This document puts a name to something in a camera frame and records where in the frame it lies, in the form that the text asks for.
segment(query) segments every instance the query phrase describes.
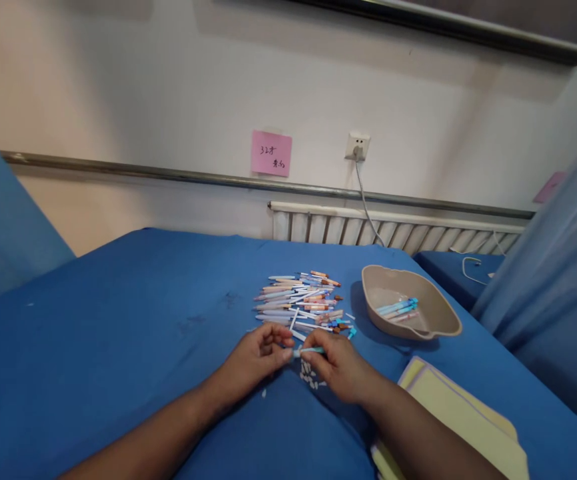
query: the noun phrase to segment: power cord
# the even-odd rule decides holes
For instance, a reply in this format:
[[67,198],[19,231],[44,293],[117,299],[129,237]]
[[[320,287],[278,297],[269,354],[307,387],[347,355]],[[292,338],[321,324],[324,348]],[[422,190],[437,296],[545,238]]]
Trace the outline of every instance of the power cord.
[[[497,244],[497,248],[499,249],[500,253],[501,253],[503,256],[506,256],[506,253],[504,252],[502,246],[500,245],[500,242],[497,240],[497,232],[495,232],[495,230],[493,230],[493,235],[492,235],[492,236],[493,236],[493,240],[495,240],[495,243]],[[453,247],[449,247],[448,249],[451,250],[452,252],[459,253],[460,255],[468,255],[469,253],[475,253],[475,252],[477,252],[489,239],[490,239],[490,237],[489,237],[489,238],[485,238],[484,241],[481,242],[477,247],[475,247],[475,248],[473,248],[473,249],[471,249],[471,250],[469,250],[469,251],[466,251],[466,252],[460,252],[458,249],[453,248]]]
[[477,266],[479,266],[479,265],[482,264],[482,261],[481,261],[480,259],[473,258],[473,257],[464,257],[464,258],[462,259],[462,273],[464,274],[464,276],[465,276],[467,279],[473,280],[473,281],[475,281],[475,282],[477,282],[477,283],[481,283],[482,285],[488,285],[487,283],[484,283],[484,282],[482,282],[482,281],[479,281],[478,279],[474,279],[473,277],[469,277],[469,276],[466,274],[466,260],[472,260],[472,261],[474,261],[474,262],[475,262],[475,265],[477,265]]
[[495,234],[495,230],[493,230],[493,238],[495,239],[495,243],[497,243],[497,248],[499,248],[500,253],[503,256],[506,256],[506,253],[504,252],[504,250],[502,249],[502,246],[500,245],[500,242],[497,240],[497,235]]
[[377,233],[377,229],[375,228],[375,225],[373,224],[373,220],[370,219],[370,215],[368,214],[368,208],[366,207],[366,199],[364,198],[364,186],[362,185],[362,177],[360,176],[360,167],[358,166],[358,163],[360,161],[360,159],[358,157],[358,150],[359,150],[359,147],[355,147],[353,149],[353,155],[355,155],[355,160],[354,160],[355,161],[355,171],[357,172],[357,181],[360,183],[360,193],[362,194],[362,204],[364,205],[364,212],[366,213],[366,219],[370,223],[370,227],[373,229],[373,233],[375,233],[375,236],[378,238],[378,240],[380,241],[382,246],[386,247],[384,240],[382,240],[382,237],[380,237],[380,234]]

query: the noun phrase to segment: bed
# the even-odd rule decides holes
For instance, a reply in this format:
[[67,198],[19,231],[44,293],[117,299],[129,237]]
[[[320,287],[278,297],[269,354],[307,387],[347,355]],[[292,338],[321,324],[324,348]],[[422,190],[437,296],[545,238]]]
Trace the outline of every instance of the bed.
[[[0,478],[52,478],[216,369],[258,325],[269,275],[317,269],[342,283],[356,348],[397,380],[418,355],[509,418],[533,479],[577,478],[577,416],[455,300],[459,337],[387,337],[366,316],[365,265],[426,273],[404,252],[132,232],[0,297]],[[180,478],[375,478],[374,425],[294,369],[213,428]]]
[[[462,260],[465,257],[476,258],[480,264],[467,261],[464,264],[466,274],[481,283],[464,276]],[[463,255],[455,252],[421,251],[413,259],[428,273],[457,303],[470,311],[480,297],[484,283],[490,282],[489,274],[497,272],[504,261],[503,255]]]

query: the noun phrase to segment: radiator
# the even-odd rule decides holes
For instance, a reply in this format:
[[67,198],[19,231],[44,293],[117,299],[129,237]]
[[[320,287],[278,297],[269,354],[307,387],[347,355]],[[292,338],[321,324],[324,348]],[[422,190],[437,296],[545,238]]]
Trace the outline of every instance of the radiator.
[[[336,245],[379,243],[364,210],[270,202],[273,239]],[[500,255],[508,252],[524,227],[421,215],[369,211],[387,247],[409,255],[423,250]]]

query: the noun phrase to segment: pink paper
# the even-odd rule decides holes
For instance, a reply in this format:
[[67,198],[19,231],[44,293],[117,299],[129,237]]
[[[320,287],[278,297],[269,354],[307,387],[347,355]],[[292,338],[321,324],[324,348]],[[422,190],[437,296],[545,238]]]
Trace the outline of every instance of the pink paper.
[[251,171],[288,177],[292,144],[286,135],[253,130]]
[[564,181],[564,178],[566,178],[566,172],[553,173],[553,176],[549,178],[537,196],[533,198],[533,203],[544,203],[551,198],[559,184]]

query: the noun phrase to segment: privacy curtain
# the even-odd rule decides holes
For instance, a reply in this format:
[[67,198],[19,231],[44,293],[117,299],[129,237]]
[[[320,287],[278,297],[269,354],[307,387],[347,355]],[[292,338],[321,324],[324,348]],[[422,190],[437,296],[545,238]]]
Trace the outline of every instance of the privacy curtain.
[[0,157],[0,294],[75,258]]
[[577,413],[577,162],[472,314]]

